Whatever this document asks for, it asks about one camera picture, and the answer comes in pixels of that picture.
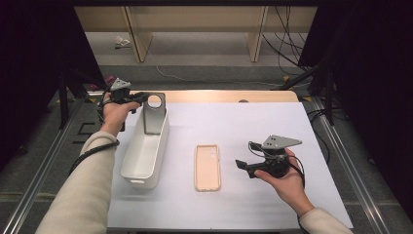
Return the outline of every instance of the sleeve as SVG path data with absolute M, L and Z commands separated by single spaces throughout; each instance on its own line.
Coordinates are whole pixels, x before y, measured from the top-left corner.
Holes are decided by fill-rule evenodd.
M 300 218 L 300 223 L 311 234 L 353 233 L 344 223 L 321 208 L 304 214 Z
M 82 153 L 115 141 L 114 136 L 97 132 L 86 141 Z M 36 233 L 106 233 L 115 150 L 96 152 L 73 171 Z

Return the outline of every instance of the gray floor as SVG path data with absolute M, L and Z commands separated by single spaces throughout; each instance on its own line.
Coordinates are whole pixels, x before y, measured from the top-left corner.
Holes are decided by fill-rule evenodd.
M 282 84 L 282 77 L 287 75 L 280 70 L 279 65 L 291 73 L 301 72 L 300 69 L 284 59 L 280 60 L 279 64 L 278 56 L 265 42 L 261 47 L 259 61 L 250 62 L 246 41 L 241 33 L 155 33 L 150 54 L 144 63 L 137 63 L 134 60 L 131 49 L 115 50 L 116 36 L 129 39 L 127 33 L 88 33 L 102 73 L 105 76 L 112 74 L 125 80 L 131 80 L 134 89 L 268 90 L 274 88 L 275 84 Z M 274 35 L 266 36 L 274 45 L 280 45 Z M 303 43 L 297 35 L 294 35 L 293 38 L 297 44 Z M 283 52 L 294 59 L 291 48 L 283 47 Z M 293 89 L 299 97 L 306 95 L 306 82 Z M 11 218 L 21 195 L 29 187 L 42 160 L 48 155 L 50 146 L 54 143 L 59 126 L 59 110 L 56 101 L 57 97 L 49 104 L 50 112 L 45 112 L 41 121 L 35 123 L 37 129 L 31 135 L 31 139 L 25 143 L 28 153 L 14 157 L 0 174 L 1 226 L 5 226 L 7 220 Z M 302 103 L 307 112 L 314 110 L 312 101 L 302 101 Z M 74 108 L 76 104 L 77 102 L 70 103 L 71 108 Z M 94 103 L 90 102 L 80 105 L 73 124 L 68 129 L 64 144 L 28 211 L 19 233 L 34 232 L 55 194 L 64 183 L 68 169 L 77 157 L 76 152 L 79 152 L 82 146 L 77 141 L 86 140 L 88 137 L 87 135 L 78 135 L 81 125 L 92 123 L 85 126 L 83 133 L 92 133 L 98 129 L 94 107 Z M 383 181 L 375 166 L 367 161 L 368 153 L 351 121 L 347 120 L 346 114 L 342 110 L 336 111 L 334 116 L 334 128 L 342 139 L 352 161 L 357 165 L 357 171 L 382 214 L 389 233 L 413 233 L 413 225 L 392 191 Z M 315 121 L 314 126 L 315 131 L 327 142 L 331 151 L 328 168 L 352 218 L 354 232 L 374 233 L 365 210 L 339 160 L 339 155 L 328 140 L 328 135 L 321 121 Z M 321 141 L 319 144 L 326 156 L 326 147 Z M 128 232 L 108 231 L 108 233 Z

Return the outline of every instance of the white table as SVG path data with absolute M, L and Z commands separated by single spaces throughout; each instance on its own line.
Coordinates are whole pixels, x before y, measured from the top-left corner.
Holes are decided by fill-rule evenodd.
M 303 140 L 292 146 L 304 164 L 306 191 L 315 206 L 324 207 L 353 227 L 324 162 L 308 117 L 299 102 L 168 103 L 169 139 L 153 190 L 136 190 L 120 176 L 123 156 L 138 113 L 130 115 L 118 135 L 113 194 L 108 228 L 186 231 L 278 231 L 298 228 L 297 217 L 274 188 L 250 179 L 235 160 L 262 162 L 247 143 L 268 135 Z M 221 189 L 198 192 L 194 187 L 197 144 L 216 143 L 220 149 Z

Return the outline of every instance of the phone case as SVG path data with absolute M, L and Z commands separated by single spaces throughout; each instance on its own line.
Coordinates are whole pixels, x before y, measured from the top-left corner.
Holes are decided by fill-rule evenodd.
M 216 144 L 198 145 L 195 153 L 195 188 L 216 191 L 221 186 L 219 152 Z

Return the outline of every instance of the hand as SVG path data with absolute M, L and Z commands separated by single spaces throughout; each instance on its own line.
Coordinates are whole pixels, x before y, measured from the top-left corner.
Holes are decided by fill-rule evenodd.
M 291 150 L 286 148 L 285 151 L 289 156 L 295 156 Z M 299 168 L 295 158 L 288 158 L 292 165 Z M 280 198 L 285 201 L 298 214 L 298 216 L 301 217 L 314 208 L 304 191 L 301 176 L 293 168 L 290 168 L 288 173 L 281 178 L 275 178 L 261 170 L 255 171 L 254 174 L 262 180 L 270 183 L 276 189 L 276 192 L 279 194 Z
M 113 136 L 117 136 L 122 129 L 123 123 L 128 117 L 129 111 L 137 109 L 139 103 L 132 101 L 124 104 L 117 104 L 114 102 L 107 103 L 103 107 L 104 123 L 100 128 Z

